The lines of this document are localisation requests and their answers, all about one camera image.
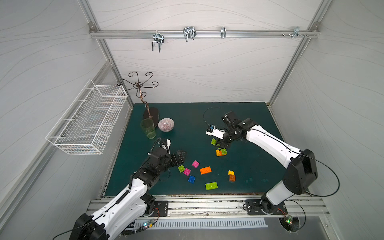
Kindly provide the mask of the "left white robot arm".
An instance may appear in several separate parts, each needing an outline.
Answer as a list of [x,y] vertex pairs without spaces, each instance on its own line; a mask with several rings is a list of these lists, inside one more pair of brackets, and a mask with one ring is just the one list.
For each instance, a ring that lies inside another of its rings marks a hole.
[[186,151],[180,150],[170,154],[167,147],[152,150],[124,190],[90,216],[82,214],[76,220],[70,239],[114,240],[137,218],[150,215],[155,198],[148,191],[159,181],[161,173],[182,165],[186,155]]

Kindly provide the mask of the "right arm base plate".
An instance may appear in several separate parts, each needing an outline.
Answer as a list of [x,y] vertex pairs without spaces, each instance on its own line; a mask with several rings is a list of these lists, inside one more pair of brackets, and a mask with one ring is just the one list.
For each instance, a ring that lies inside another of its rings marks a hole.
[[286,215],[288,212],[283,204],[273,205],[268,200],[246,200],[243,210],[250,216],[256,215]]

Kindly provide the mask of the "small orange brick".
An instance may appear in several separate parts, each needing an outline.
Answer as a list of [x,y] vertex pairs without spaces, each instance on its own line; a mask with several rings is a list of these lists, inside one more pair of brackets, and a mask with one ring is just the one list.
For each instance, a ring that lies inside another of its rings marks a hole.
[[217,157],[224,156],[224,155],[225,155],[225,153],[222,150],[216,150],[216,156]]

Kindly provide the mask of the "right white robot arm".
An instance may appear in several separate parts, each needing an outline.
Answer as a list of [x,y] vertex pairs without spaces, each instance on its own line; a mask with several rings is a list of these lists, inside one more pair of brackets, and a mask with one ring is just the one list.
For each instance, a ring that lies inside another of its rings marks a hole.
[[303,194],[317,179],[317,166],[312,151],[292,147],[253,120],[240,120],[232,111],[225,114],[222,120],[228,127],[220,138],[222,144],[229,145],[235,140],[246,139],[274,157],[286,169],[282,180],[268,190],[258,204],[265,213],[270,214],[281,202]]

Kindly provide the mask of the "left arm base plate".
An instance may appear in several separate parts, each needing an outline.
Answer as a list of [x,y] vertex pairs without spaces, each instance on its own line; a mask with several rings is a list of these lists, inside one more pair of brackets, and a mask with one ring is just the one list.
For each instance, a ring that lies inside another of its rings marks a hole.
[[168,216],[168,207],[169,202],[168,201],[155,201],[153,211],[150,214],[150,217],[154,218],[157,216],[167,217]]

